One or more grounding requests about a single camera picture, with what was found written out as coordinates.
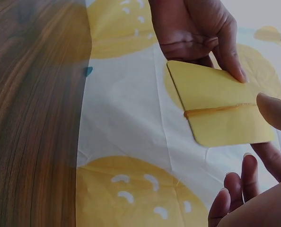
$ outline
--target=wooden table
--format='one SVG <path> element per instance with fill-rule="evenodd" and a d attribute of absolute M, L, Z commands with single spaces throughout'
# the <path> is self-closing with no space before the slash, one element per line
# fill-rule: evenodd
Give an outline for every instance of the wooden table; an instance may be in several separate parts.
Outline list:
<path fill-rule="evenodd" d="M 0 0 L 0 226 L 75 226 L 84 0 Z"/>

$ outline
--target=yellow lemon print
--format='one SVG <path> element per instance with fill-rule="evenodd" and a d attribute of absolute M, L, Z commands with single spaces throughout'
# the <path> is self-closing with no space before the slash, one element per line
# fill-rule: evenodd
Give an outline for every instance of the yellow lemon print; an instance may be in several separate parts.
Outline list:
<path fill-rule="evenodd" d="M 281 83 L 270 62 L 257 50 L 247 45 L 237 44 L 237 52 L 240 63 L 250 79 L 250 83 L 247 85 L 253 95 L 256 96 L 259 92 L 264 92 L 281 99 Z M 211 56 L 211 58 L 214 67 L 220 69 L 214 56 Z M 172 101 L 183 109 L 167 66 L 165 66 L 164 83 Z"/>
<path fill-rule="evenodd" d="M 258 29 L 254 34 L 254 38 L 262 41 L 273 42 L 281 46 L 281 34 L 272 26 L 264 26 Z"/>
<path fill-rule="evenodd" d="M 77 169 L 77 227 L 206 227 L 203 203 L 165 170 L 113 156 Z"/>
<path fill-rule="evenodd" d="M 119 57 L 157 42 L 147 0 L 96 0 L 87 11 L 91 58 Z"/>

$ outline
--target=folded paper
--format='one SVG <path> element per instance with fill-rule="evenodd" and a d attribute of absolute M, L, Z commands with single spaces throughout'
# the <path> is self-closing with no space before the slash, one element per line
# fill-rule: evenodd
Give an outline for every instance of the folded paper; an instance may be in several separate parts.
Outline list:
<path fill-rule="evenodd" d="M 274 140 L 247 84 L 200 65 L 169 61 L 167 66 L 199 144 L 218 147 Z"/>

